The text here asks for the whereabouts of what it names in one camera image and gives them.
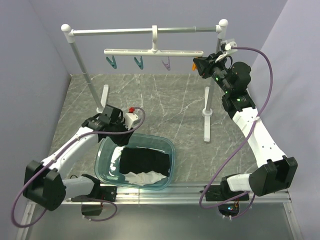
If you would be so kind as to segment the orange clothespin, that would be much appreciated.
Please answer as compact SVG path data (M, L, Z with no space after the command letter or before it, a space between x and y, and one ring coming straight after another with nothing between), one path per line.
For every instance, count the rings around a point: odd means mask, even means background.
M195 71L197 69L197 66L195 65L195 63L192 63L192 71Z

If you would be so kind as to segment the black underwear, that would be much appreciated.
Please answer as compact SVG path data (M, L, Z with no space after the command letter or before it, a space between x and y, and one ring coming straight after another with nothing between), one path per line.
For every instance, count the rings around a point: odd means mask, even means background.
M149 148L124 148L119 160L119 172L128 174L154 171L168 177L171 168L168 154Z

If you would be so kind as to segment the white plastic clip hanger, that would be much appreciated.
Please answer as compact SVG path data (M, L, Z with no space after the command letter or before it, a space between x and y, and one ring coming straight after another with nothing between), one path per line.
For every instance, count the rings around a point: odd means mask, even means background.
M204 52L201 50L161 50L158 49L158 27L153 25L152 48L151 49L112 49L106 48L105 55L112 56L147 56L147 57L202 57Z

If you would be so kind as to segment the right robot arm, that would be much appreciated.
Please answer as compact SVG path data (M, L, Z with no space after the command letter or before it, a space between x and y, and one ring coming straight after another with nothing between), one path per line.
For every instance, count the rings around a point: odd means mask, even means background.
M221 99L223 108L247 138L257 169L252 173L223 177L218 186L218 198L231 200L237 195L247 196L249 192L261 197L288 189L298 163L277 146L260 119L247 91L251 67L240 61L226 67L226 62L227 58L219 53L193 59L198 74L203 79L212 77L224 92Z

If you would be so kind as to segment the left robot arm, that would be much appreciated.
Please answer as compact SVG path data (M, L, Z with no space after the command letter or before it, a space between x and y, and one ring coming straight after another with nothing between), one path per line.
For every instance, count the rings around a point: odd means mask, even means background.
M106 105L103 112L86 119L75 135L59 150L40 162L31 161L25 170L23 196L53 211L70 198L85 196L96 201L101 195L101 182L83 174L66 179L73 165L101 140L110 138L122 147L128 144L140 118L131 107L127 113Z

